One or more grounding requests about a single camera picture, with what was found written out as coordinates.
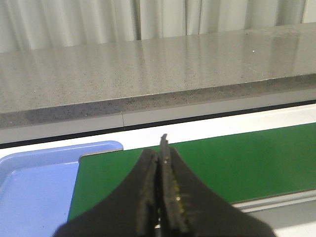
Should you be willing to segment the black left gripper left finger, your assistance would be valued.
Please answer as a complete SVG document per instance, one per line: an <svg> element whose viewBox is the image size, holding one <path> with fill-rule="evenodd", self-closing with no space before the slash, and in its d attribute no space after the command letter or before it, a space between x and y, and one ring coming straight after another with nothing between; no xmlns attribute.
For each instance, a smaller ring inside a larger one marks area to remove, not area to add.
<svg viewBox="0 0 316 237"><path fill-rule="evenodd" d="M127 177L96 206L60 226L56 237L154 237L158 153L144 149Z"/></svg>

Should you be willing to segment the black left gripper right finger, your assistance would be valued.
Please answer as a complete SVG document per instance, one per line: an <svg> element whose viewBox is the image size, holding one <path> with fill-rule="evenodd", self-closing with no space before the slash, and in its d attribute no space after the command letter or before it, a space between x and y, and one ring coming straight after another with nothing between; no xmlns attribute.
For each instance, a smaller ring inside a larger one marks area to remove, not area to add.
<svg viewBox="0 0 316 237"><path fill-rule="evenodd" d="M160 140L160 229L163 237L273 237L272 228L226 202Z"/></svg>

